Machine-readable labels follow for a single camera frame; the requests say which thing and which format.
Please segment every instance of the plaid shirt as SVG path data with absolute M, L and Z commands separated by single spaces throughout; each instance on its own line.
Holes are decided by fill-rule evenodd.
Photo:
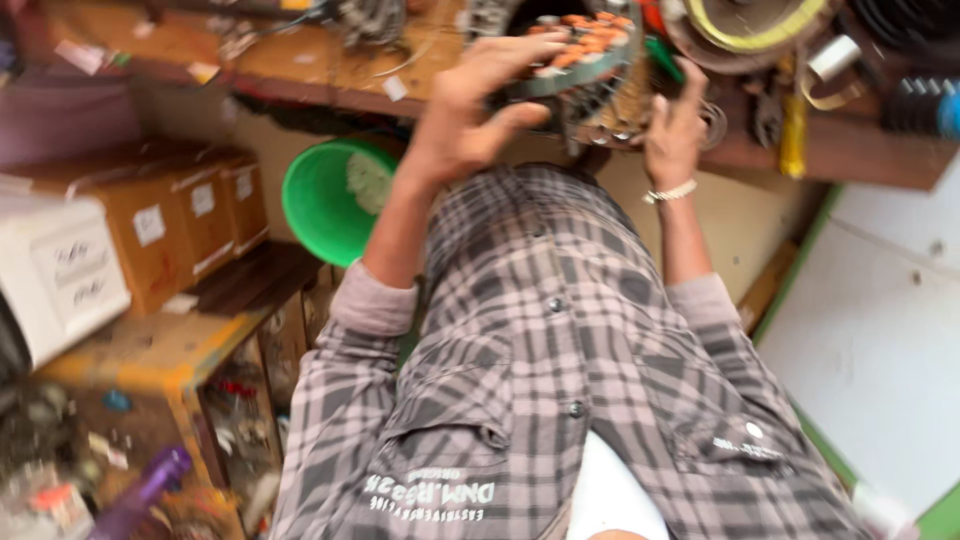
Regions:
M 677 538 L 865 538 L 716 275 L 663 286 L 600 188 L 482 173 L 416 291 L 348 271 L 304 357 L 272 537 L 562 537 L 593 430 Z

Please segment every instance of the bracelet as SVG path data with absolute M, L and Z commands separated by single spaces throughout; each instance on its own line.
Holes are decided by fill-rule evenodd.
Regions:
M 643 202 L 648 205 L 656 203 L 656 201 L 673 201 L 674 199 L 683 199 L 690 193 L 693 193 L 693 190 L 697 188 L 697 181 L 692 178 L 683 184 L 669 189 L 667 191 L 647 191 L 647 194 L 643 196 Z

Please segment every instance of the green plastic bucket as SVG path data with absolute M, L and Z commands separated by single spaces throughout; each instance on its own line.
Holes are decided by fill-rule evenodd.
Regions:
M 376 216 L 347 191 L 347 160 L 362 154 L 391 176 L 396 158 L 356 138 L 335 138 L 303 151 L 287 168 L 281 200 L 294 235 L 313 255 L 349 266 L 363 255 Z

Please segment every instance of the wooden workbench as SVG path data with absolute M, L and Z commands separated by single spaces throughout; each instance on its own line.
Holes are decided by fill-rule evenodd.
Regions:
M 438 0 L 428 12 L 409 17 L 405 38 L 411 50 L 427 43 L 421 58 L 397 75 L 407 95 L 392 101 L 376 74 L 404 62 L 387 49 L 350 52 L 340 36 L 317 26 L 264 37 L 239 61 L 221 63 L 218 38 L 206 29 L 202 13 L 167 10 L 163 22 L 146 37 L 134 34 L 144 18 L 141 8 L 94 4 L 89 0 L 57 0 L 32 4 L 16 18 L 28 57 L 55 61 L 53 47 L 63 39 L 132 55 L 124 67 L 107 72 L 140 73 L 165 82 L 197 85 L 187 67 L 200 62 L 222 65 L 211 84 L 278 99 L 330 105 L 349 110 L 416 117 L 430 96 L 434 74 L 452 66 L 463 49 L 454 21 L 465 0 Z M 635 109 L 645 107 L 638 93 Z M 957 144 L 925 137 L 892 135 L 877 125 L 878 99 L 868 96 L 839 111 L 811 113 L 807 137 L 807 177 L 823 181 L 888 184 L 932 188 Z M 702 168 L 736 177 L 744 169 L 775 172 L 777 150 L 756 144 L 750 134 L 750 98 L 735 87 L 716 96 L 729 118 L 723 141 L 702 158 Z

